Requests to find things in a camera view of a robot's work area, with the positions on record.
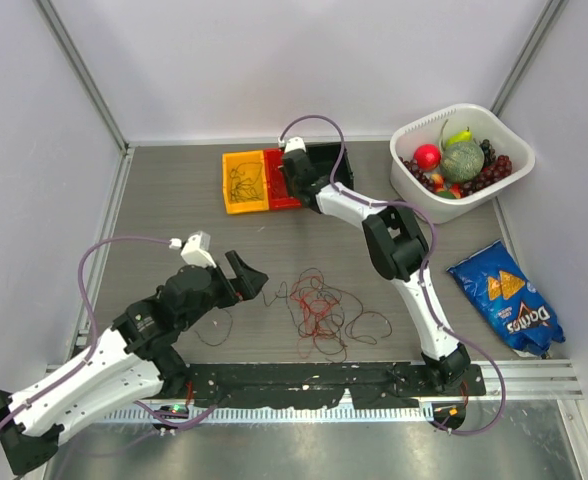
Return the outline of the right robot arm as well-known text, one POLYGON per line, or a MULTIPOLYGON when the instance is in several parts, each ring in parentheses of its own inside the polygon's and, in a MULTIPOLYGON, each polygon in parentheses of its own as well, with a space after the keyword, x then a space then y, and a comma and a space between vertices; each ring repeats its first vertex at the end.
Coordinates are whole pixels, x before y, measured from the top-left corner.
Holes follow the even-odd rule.
POLYGON ((375 200, 320 175, 303 149, 285 152, 280 168, 288 193, 303 206, 338 218, 364 234, 375 271, 401 295, 415 325, 431 391, 459 388, 471 360, 438 300, 428 267, 430 250, 414 211, 375 200))

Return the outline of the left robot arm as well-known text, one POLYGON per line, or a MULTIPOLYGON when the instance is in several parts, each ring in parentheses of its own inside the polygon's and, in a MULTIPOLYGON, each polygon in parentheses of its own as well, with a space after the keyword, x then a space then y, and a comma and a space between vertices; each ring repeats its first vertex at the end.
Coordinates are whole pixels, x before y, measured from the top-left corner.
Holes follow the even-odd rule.
POLYGON ((235 251, 225 256, 233 278, 216 263, 186 265, 51 375, 21 392, 0 390, 0 444, 14 475, 47 463, 63 443, 123 405, 185 391, 189 370, 173 347, 179 336, 210 310, 255 298, 268 281, 235 251))

